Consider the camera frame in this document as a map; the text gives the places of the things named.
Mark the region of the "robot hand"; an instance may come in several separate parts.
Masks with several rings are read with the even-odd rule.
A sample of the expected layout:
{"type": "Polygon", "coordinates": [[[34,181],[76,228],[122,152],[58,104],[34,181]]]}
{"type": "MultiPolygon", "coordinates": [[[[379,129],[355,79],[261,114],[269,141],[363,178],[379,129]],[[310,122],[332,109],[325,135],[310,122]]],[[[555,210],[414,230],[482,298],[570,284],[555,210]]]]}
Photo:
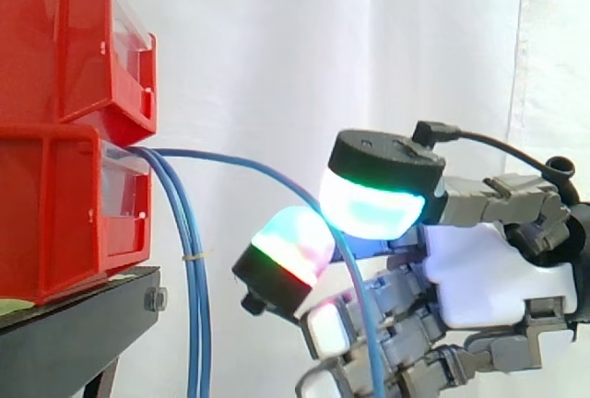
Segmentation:
{"type": "Polygon", "coordinates": [[[233,265],[242,306],[295,323],[300,397],[437,397],[539,369],[589,316],[589,207],[573,163],[445,123],[336,136],[318,206],[233,265]]]}

